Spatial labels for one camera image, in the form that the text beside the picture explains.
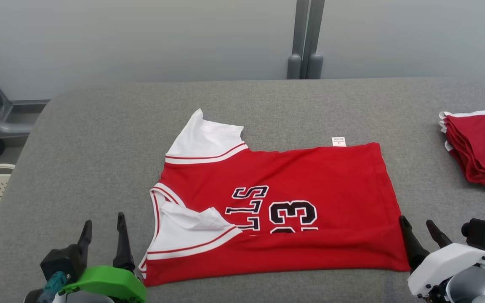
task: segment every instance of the jersey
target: jersey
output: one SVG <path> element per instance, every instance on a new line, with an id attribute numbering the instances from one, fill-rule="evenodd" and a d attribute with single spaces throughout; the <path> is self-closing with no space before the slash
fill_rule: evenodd
<path id="1" fill-rule="evenodd" d="M 408 271 L 377 143 L 253 151 L 240 126 L 192 115 L 150 195 L 144 284 L 335 268 Z"/>

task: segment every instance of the clothing tag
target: clothing tag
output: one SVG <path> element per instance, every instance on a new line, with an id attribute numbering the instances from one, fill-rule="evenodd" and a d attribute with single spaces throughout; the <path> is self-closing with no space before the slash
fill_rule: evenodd
<path id="1" fill-rule="evenodd" d="M 333 146 L 343 146 L 345 145 L 345 137 L 333 137 Z"/>

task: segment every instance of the gray table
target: gray table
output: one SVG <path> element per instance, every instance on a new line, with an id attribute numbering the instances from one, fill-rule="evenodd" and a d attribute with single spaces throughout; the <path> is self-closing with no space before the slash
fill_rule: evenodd
<path id="1" fill-rule="evenodd" d="M 140 260 L 154 222 L 148 194 L 163 154 L 198 108 L 212 121 L 245 126 L 255 150 L 376 141 L 402 213 L 431 251 L 433 219 L 452 240 L 485 219 L 485 188 L 465 181 L 443 147 L 439 111 L 485 109 L 485 83 L 454 78 L 285 80 L 128 84 L 52 100 L 27 140 L 0 204 L 0 302 L 21 302 L 44 284 L 48 251 L 77 241 L 93 221 L 89 266 L 111 264 L 123 211 Z M 323 270 L 249 274 L 148 288 L 150 302 L 418 301 L 407 273 Z"/>

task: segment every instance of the folded red cloth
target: folded red cloth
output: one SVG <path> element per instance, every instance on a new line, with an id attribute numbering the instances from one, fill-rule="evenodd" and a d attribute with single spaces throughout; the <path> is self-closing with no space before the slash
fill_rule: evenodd
<path id="1" fill-rule="evenodd" d="M 485 111 L 441 113 L 440 117 L 448 142 L 454 147 L 447 150 L 460 164 L 466 179 L 485 185 Z"/>

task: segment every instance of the red fabric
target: red fabric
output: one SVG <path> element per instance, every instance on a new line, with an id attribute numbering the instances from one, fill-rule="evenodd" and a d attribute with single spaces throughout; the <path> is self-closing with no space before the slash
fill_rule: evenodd
<path id="1" fill-rule="evenodd" d="M 282 153 L 246 149 L 220 162 L 166 163 L 159 182 L 191 210 L 214 207 L 227 222 L 239 227 L 250 224 L 248 217 L 258 217 L 259 229 L 245 229 L 225 244 L 196 255 L 147 260 L 147 286 L 258 272 L 410 270 L 398 223 L 400 209 L 379 144 Z M 268 186 L 266 196 L 233 198 L 236 188 L 252 186 Z M 256 199 L 262 200 L 258 213 L 227 211 L 252 208 L 250 202 Z M 275 210 L 294 201 L 313 205 L 315 221 L 302 224 L 310 208 L 295 209 L 291 217 L 287 209 Z M 271 217 L 275 214 L 283 217 L 283 223 L 273 222 L 277 221 Z M 272 234 L 275 228 L 294 232 Z"/>
<path id="2" fill-rule="evenodd" d="M 468 181 L 485 185 L 485 115 L 448 116 L 446 136 Z"/>

